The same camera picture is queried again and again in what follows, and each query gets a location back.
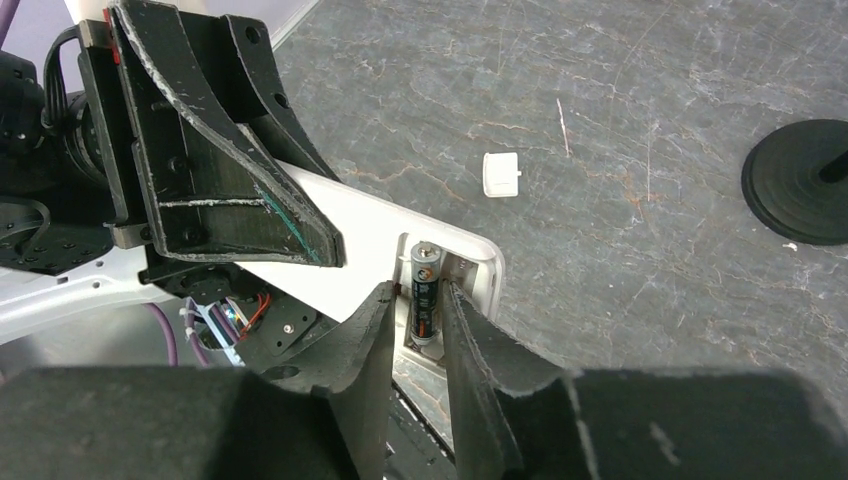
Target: electronic component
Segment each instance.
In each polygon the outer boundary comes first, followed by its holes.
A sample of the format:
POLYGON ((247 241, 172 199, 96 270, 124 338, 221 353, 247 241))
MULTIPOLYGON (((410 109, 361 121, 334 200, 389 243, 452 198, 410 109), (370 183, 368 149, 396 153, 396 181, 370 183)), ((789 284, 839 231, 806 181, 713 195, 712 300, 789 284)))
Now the electronic component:
POLYGON ((436 336, 436 302, 442 250, 428 242, 412 247, 412 321, 410 334, 416 345, 426 345, 436 336))

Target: purple cable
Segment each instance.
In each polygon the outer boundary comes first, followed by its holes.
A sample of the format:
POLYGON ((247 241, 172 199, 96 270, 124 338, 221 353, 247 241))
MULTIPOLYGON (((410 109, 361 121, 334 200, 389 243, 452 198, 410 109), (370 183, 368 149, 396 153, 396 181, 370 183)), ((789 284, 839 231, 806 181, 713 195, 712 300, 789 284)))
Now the purple cable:
POLYGON ((230 322, 226 318, 224 318, 224 314, 221 313, 221 309, 218 308, 218 306, 216 305, 212 307, 211 310, 212 315, 215 315, 215 320, 218 320, 218 323, 221 324, 221 328, 224 329, 224 332, 227 333, 227 336, 230 337, 230 340, 233 341, 233 344, 235 345, 236 343, 238 343, 238 335, 236 335, 236 331, 233 330, 233 326, 230 325, 230 322))
POLYGON ((18 11, 19 3, 21 3, 21 0, 3 0, 3 3, 0 4, 0 47, 6 42, 6 35, 9 34, 9 28, 12 26, 15 12, 18 11))
POLYGON ((192 332, 188 336, 188 343, 191 344, 191 349, 194 350, 194 356, 197 357, 197 361, 200 362, 200 365, 208 367, 209 359, 206 358, 206 354, 203 353, 203 347, 200 346, 200 338, 197 337, 197 332, 194 331, 194 313, 192 312, 193 308, 194 301, 191 298, 187 298, 185 326, 186 330, 192 330, 192 332))
POLYGON ((179 363, 177 359, 177 339, 174 338, 174 330, 171 328, 171 323, 168 322, 168 317, 165 312, 154 303, 145 303, 145 307, 150 310, 156 320, 159 321, 159 326, 162 327, 162 333, 165 334, 165 344, 168 347, 168 365, 176 367, 179 363))

